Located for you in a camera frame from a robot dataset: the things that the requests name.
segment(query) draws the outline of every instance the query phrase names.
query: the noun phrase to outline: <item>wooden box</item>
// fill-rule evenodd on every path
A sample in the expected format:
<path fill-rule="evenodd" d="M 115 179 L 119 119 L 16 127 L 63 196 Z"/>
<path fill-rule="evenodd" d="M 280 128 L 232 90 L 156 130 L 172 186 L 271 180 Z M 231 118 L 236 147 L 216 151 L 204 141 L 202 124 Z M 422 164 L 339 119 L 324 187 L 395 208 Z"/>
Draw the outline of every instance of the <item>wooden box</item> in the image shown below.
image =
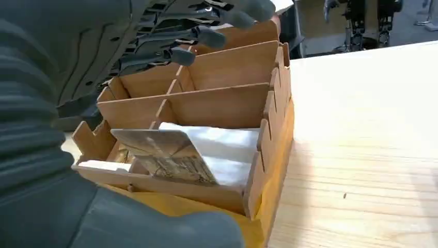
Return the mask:
<path fill-rule="evenodd" d="M 257 152 L 242 192 L 220 185 L 158 179 L 142 173 L 135 162 L 129 173 L 77 165 L 73 168 L 98 183 L 130 191 L 177 195 L 253 219 L 273 171 L 273 154 L 290 105 L 288 63 L 287 44 L 280 44 L 275 38 L 204 53 L 188 67 L 169 65 L 114 78 L 98 98 L 102 123 L 91 131 L 82 122 L 73 135 L 83 154 L 79 162 L 115 161 L 123 149 L 110 134 L 111 128 L 157 129 L 162 121 L 182 126 L 260 128 Z"/>

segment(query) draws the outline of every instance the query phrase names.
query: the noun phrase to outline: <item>light wood surface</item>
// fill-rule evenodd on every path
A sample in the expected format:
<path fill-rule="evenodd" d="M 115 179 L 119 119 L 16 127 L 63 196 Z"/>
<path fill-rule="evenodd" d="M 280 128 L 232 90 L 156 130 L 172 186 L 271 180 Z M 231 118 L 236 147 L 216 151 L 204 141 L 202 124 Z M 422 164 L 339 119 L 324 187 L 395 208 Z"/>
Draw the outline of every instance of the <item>light wood surface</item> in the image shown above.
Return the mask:
<path fill-rule="evenodd" d="M 438 247 L 437 55 L 429 42 L 291 61 L 270 248 Z"/>

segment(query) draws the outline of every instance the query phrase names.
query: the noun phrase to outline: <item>wood grain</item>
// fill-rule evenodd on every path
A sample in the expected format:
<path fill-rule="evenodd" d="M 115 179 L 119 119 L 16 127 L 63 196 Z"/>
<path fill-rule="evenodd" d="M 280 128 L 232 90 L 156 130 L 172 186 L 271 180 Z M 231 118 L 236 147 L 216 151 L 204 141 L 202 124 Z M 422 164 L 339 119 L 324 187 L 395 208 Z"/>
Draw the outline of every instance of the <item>wood grain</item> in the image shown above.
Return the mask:
<path fill-rule="evenodd" d="M 189 66 L 196 89 L 269 82 L 278 41 L 243 46 L 196 57 Z"/>
<path fill-rule="evenodd" d="M 265 183 L 261 153 L 256 152 L 249 171 L 248 182 L 243 191 L 243 209 L 245 216 L 253 220 L 261 203 L 261 194 Z"/>
<path fill-rule="evenodd" d="M 291 61 L 294 143 L 269 247 L 438 247 L 436 65 L 418 63 L 436 54 Z"/>
<path fill-rule="evenodd" d="M 180 66 L 157 66 L 145 72 L 122 76 L 123 86 L 132 98 L 165 95 Z"/>
<path fill-rule="evenodd" d="M 242 193 L 224 186 L 206 187 L 155 179 L 149 175 L 118 173 L 111 170 L 107 171 L 83 166 L 73 166 L 72 168 L 79 171 L 82 177 L 94 182 L 109 184 L 125 190 L 131 184 L 134 191 L 162 192 L 178 195 L 244 214 Z"/>
<path fill-rule="evenodd" d="M 98 107 L 112 128 L 148 128 L 166 99 L 180 125 L 258 128 L 268 89 L 269 83 L 260 83 L 100 102 Z"/>
<path fill-rule="evenodd" d="M 163 99 L 131 101 L 140 98 L 98 102 L 97 106 L 111 128 L 149 128 Z"/>

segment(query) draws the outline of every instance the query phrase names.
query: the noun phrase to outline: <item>wooden divider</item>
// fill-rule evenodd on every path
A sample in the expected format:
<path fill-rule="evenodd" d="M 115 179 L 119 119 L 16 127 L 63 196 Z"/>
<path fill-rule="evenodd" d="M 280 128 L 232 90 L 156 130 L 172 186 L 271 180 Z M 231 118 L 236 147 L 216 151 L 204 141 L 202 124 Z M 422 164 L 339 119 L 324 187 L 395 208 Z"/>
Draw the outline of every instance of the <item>wooden divider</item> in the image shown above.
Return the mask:
<path fill-rule="evenodd" d="M 85 121 L 82 121 L 74 131 L 72 139 L 85 160 L 105 161 L 116 143 L 106 121 L 103 121 L 94 132 Z"/>
<path fill-rule="evenodd" d="M 245 214 L 242 204 L 242 193 L 228 187 L 206 187 L 204 185 L 156 179 L 149 175 L 119 173 L 82 166 L 73 166 L 73 169 L 78 170 L 84 178 L 94 182 L 109 184 L 125 190 L 131 186 L 133 191 L 161 192 L 177 195 L 228 209 L 236 213 Z"/>
<path fill-rule="evenodd" d="M 266 183 L 263 172 L 261 153 L 256 152 L 249 171 L 248 182 L 243 191 L 243 209 L 251 220 L 257 215 L 261 202 L 261 194 Z"/>
<path fill-rule="evenodd" d="M 131 98 L 164 95 L 167 93 L 180 66 L 172 63 L 145 72 L 120 77 Z"/>
<path fill-rule="evenodd" d="M 269 82 L 277 49 L 269 41 L 200 55 L 188 69 L 197 90 Z"/>
<path fill-rule="evenodd" d="M 268 90 L 269 83 L 259 83 L 99 102 L 98 107 L 112 128 L 148 128 L 166 99 L 180 125 L 258 128 Z"/>
<path fill-rule="evenodd" d="M 229 50 L 246 45 L 263 43 L 271 40 L 278 40 L 277 26 L 271 20 L 266 22 L 258 22 L 253 27 L 242 30 L 236 27 L 227 27 L 216 30 L 226 36 L 227 42 L 224 47 L 219 49 L 210 48 L 205 45 L 196 45 L 193 51 L 198 54 L 213 53 L 222 50 Z"/>

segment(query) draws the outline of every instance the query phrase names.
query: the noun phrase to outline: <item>robotic hand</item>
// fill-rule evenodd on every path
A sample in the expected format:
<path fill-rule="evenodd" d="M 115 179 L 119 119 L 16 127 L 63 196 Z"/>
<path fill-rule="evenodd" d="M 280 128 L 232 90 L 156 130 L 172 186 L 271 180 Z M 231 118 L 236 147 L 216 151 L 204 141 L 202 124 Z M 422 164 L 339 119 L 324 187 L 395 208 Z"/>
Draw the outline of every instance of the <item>robotic hand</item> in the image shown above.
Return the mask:
<path fill-rule="evenodd" d="M 361 51 L 366 48 L 364 40 L 372 40 L 363 37 L 365 33 L 366 0 L 325 0 L 325 21 L 329 22 L 330 9 L 339 7 L 340 4 L 344 3 L 346 3 L 346 9 L 343 16 L 347 20 L 344 52 Z M 394 13 L 400 12 L 402 7 L 403 0 L 377 0 L 378 47 L 389 46 L 389 32 L 393 29 Z"/>
<path fill-rule="evenodd" d="M 0 8 L 0 244 L 2 247 L 243 247 L 220 213 L 169 218 L 98 187 L 70 166 L 51 128 L 56 106 L 108 77 L 172 61 L 178 48 L 220 47 L 205 26 L 268 20 L 269 0 L 14 0 Z"/>

